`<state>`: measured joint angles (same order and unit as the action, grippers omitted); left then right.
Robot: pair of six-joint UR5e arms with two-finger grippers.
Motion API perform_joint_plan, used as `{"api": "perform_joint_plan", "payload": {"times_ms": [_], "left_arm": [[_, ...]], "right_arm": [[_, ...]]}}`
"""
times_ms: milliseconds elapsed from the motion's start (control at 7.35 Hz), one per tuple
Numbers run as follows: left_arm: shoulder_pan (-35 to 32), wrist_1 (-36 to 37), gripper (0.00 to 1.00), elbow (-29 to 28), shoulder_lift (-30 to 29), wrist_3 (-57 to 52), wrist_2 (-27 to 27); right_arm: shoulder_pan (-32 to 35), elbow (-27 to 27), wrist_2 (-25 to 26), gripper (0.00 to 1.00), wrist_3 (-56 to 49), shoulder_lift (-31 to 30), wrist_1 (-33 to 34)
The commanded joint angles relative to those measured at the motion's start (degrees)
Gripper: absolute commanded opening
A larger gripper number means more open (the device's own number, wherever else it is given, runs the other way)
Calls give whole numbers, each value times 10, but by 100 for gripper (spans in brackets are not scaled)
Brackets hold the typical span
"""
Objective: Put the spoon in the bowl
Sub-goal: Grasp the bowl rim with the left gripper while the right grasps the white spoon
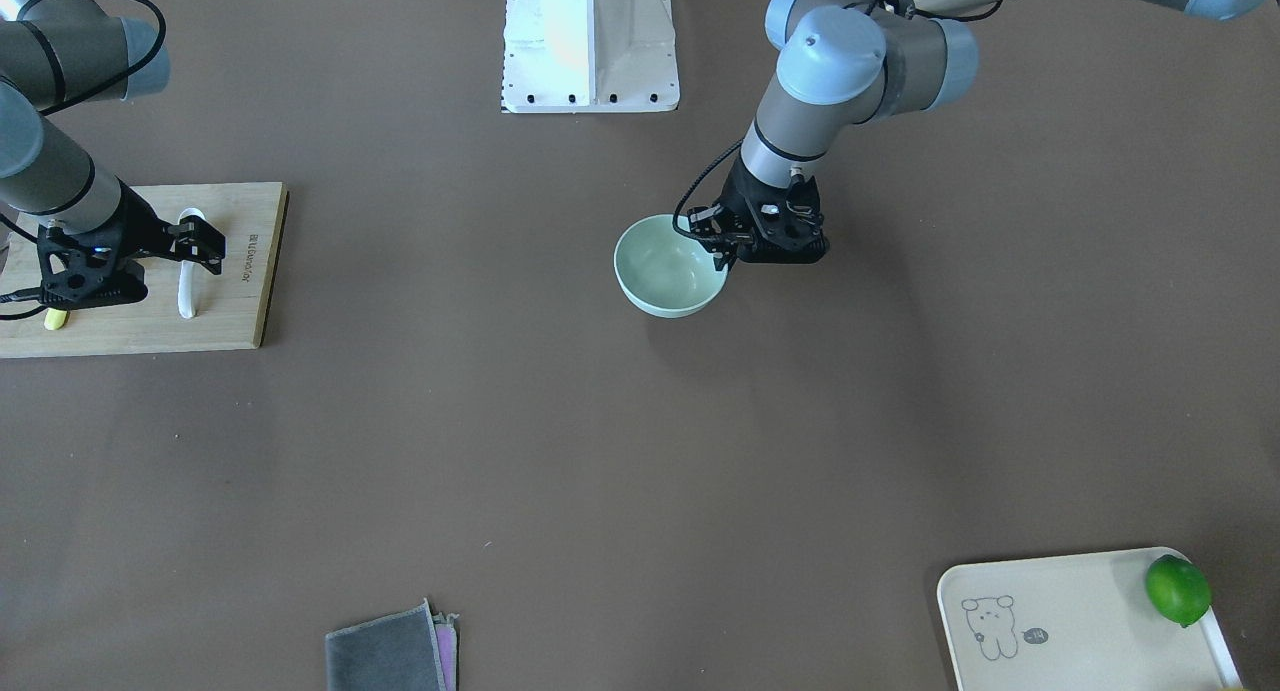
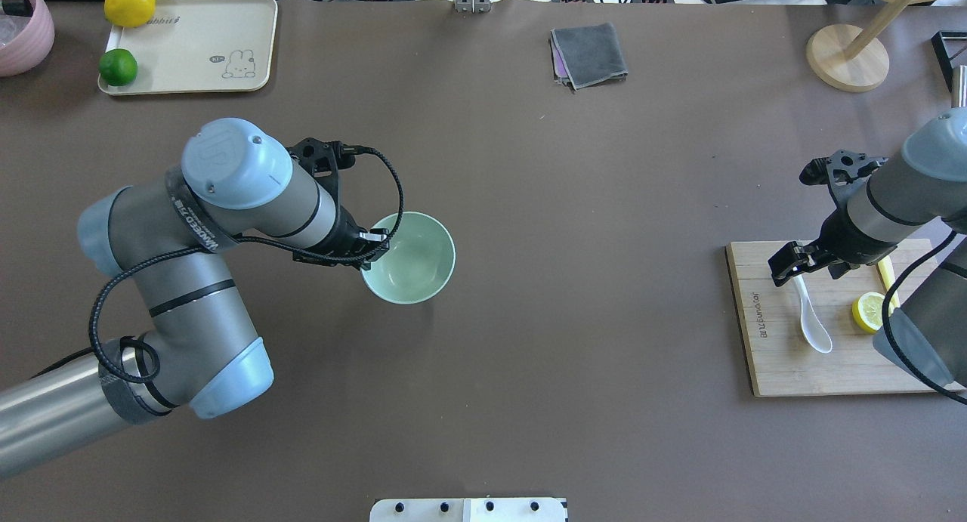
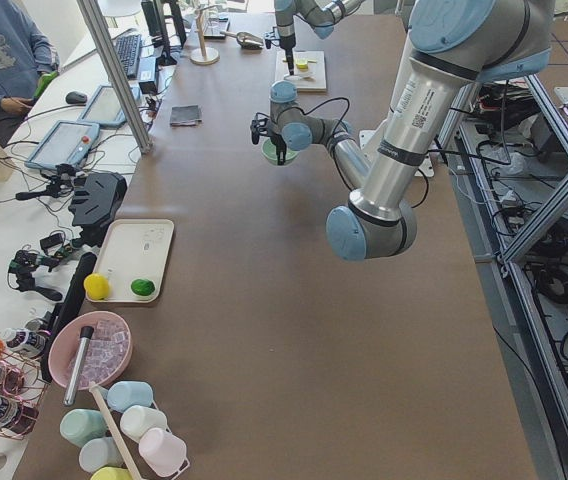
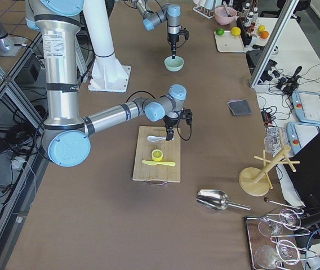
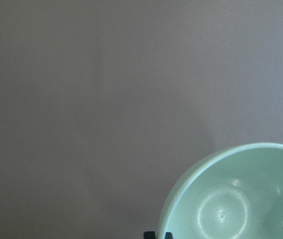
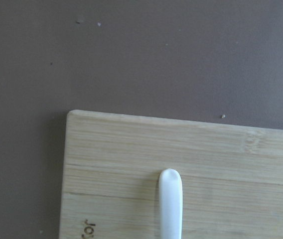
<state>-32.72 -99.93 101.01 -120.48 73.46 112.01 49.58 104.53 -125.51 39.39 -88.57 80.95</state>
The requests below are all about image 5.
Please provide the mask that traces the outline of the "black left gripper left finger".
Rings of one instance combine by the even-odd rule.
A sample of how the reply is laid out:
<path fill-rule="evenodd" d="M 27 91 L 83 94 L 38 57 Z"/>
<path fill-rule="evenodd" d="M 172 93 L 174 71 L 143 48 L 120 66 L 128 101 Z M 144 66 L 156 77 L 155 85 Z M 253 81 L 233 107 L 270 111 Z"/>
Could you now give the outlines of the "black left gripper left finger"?
<path fill-rule="evenodd" d="M 155 231 L 146 231 L 143 233 L 143 239 L 156 239 Z"/>

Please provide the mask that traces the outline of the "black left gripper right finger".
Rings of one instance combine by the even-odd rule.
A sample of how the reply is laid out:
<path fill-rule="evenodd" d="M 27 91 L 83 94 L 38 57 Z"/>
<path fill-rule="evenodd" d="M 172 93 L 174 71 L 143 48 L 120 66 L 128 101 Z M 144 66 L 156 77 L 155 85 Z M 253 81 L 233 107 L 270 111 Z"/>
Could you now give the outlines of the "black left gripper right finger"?
<path fill-rule="evenodd" d="M 165 239 L 173 239 L 173 235 L 171 232 L 166 232 L 165 233 Z"/>

